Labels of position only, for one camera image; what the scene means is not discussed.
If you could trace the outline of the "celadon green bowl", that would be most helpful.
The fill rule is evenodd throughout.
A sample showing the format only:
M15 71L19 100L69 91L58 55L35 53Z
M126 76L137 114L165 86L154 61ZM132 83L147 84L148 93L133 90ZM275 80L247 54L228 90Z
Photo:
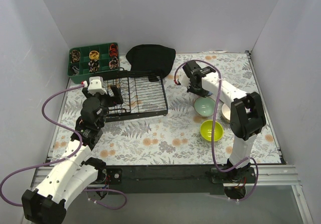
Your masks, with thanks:
M195 111L203 117L212 116L215 105L216 102L210 97L199 97L194 101Z

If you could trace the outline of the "yellow-green bowl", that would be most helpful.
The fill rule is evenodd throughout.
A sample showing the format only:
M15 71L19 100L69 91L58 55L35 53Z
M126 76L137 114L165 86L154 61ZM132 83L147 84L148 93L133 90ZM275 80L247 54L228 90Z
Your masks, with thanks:
M212 140L213 121L206 120L200 126L200 134L206 141ZM224 129L220 123L215 122L214 124L214 142L219 141L224 135Z

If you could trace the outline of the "beige tan bowl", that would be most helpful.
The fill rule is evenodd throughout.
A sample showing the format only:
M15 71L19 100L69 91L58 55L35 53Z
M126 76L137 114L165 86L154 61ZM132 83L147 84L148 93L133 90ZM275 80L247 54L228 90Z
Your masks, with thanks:
M221 108L222 117L226 122L230 122L231 111L229 107L224 103Z

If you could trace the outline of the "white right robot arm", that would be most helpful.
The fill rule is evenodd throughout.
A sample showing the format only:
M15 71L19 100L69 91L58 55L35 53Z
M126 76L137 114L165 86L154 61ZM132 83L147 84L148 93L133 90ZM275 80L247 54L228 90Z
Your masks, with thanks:
M266 125L266 117L262 99L259 93L247 93L225 81L220 70L208 63L206 67L199 66L200 60L183 63L185 76L176 81L188 92L200 97L213 95L215 102L222 101L231 111L230 128L234 134L233 149L224 168L215 164L215 175L232 182L245 178L250 171L250 165L255 160L250 156L254 141Z

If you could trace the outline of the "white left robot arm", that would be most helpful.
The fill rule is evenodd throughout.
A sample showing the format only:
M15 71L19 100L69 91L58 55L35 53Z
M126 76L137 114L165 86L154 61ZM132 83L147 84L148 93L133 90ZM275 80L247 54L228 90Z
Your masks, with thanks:
M45 179L34 190L22 196L24 215L33 223L62 223L73 200L91 183L110 184L121 182L122 170L108 168L101 159L91 157L91 151L102 136L102 128L110 107L123 103L120 88L111 87L112 94L92 83L82 89L86 99L74 133L61 156Z

